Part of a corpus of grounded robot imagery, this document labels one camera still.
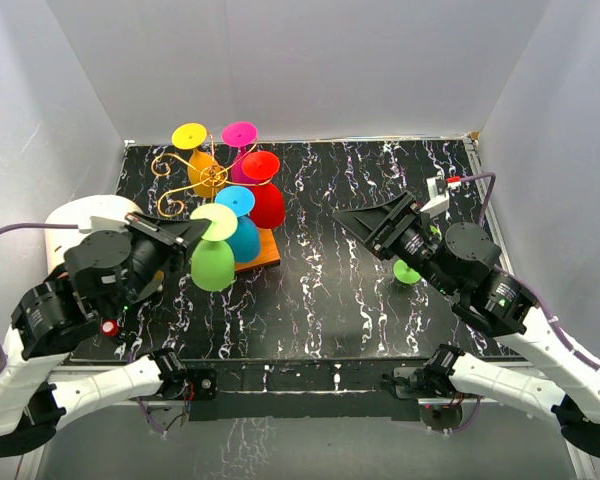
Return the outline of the green plastic wine glass front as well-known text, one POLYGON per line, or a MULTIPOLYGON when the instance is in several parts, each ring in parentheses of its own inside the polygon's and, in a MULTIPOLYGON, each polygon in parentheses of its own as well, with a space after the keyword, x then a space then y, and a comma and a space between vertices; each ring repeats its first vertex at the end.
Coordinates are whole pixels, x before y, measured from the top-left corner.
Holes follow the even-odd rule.
POLYGON ((190 219, 211 222, 191 256, 192 281, 203 291, 220 292, 235 277, 235 257, 227 240, 237 231, 237 216, 225 205, 208 203, 196 208, 190 219))

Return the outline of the orange plastic wine glass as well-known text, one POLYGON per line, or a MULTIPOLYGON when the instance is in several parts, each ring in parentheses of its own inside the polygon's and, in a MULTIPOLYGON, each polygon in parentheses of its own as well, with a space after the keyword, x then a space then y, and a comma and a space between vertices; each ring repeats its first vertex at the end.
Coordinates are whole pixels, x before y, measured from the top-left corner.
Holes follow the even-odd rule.
POLYGON ((191 155, 187 160, 187 174, 194 193, 202 198, 213 198, 218 189, 211 180, 217 162, 214 158, 203 152, 200 147, 206 141, 208 131, 200 123, 186 123, 179 126, 172 134, 173 145, 181 150, 190 150, 191 155))

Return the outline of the blue plastic wine glass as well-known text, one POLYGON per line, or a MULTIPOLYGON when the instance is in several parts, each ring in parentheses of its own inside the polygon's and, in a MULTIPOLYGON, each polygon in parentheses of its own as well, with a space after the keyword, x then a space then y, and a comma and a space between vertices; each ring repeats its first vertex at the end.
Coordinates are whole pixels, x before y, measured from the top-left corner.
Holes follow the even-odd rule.
POLYGON ((249 214, 255 207, 255 195, 243 186, 229 186, 221 190, 216 203, 230 208, 237 217, 237 229, 227 239, 236 263, 249 263, 261 251, 259 230, 249 214))

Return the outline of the red plastic wine glass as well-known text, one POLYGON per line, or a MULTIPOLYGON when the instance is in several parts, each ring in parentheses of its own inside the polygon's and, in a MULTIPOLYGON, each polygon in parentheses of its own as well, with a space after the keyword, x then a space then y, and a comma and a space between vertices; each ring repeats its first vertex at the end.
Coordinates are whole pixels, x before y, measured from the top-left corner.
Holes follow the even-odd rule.
POLYGON ((242 164, 243 173, 255 184, 249 190, 255 197, 255 205, 249 216, 261 229, 274 229, 285 219, 284 197, 273 183, 273 177, 281 166, 277 155, 269 151, 256 151, 248 154, 242 164))

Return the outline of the magenta plastic wine glass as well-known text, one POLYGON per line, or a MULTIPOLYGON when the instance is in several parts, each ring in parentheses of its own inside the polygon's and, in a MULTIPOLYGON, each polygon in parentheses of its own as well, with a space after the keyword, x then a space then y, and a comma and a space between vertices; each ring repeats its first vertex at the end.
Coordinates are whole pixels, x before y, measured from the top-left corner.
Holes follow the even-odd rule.
POLYGON ((245 157, 257 144, 257 127, 246 121, 234 122, 224 128, 221 137, 227 146, 237 150, 237 155, 229 168, 231 181, 238 184, 254 184, 255 180, 244 173, 243 163, 245 157))

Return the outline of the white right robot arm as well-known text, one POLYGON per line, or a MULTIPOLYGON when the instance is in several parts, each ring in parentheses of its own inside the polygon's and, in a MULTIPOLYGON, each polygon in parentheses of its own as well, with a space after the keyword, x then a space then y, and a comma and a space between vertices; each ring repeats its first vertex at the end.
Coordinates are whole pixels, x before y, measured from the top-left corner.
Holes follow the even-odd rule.
POLYGON ((547 420, 570 444, 600 458, 600 359, 561 329, 532 289, 498 266, 501 249, 481 226, 459 222, 436 233, 429 208, 409 192, 337 210, 333 218, 376 258, 404 261, 452 299, 461 321, 543 374, 527 376, 441 346, 423 369, 433 394, 494 399, 547 420))

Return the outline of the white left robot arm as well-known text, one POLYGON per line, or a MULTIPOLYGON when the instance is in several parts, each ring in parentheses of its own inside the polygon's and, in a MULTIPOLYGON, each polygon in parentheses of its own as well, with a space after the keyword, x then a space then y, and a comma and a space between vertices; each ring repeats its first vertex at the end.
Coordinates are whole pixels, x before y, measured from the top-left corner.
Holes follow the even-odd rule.
POLYGON ((95 222, 24 294, 0 340, 0 458, 35 450, 69 423, 125 400, 195 396, 196 378, 171 348, 81 380, 50 381, 82 341, 116 336, 118 318, 155 275, 183 269, 211 226, 134 212, 95 222))

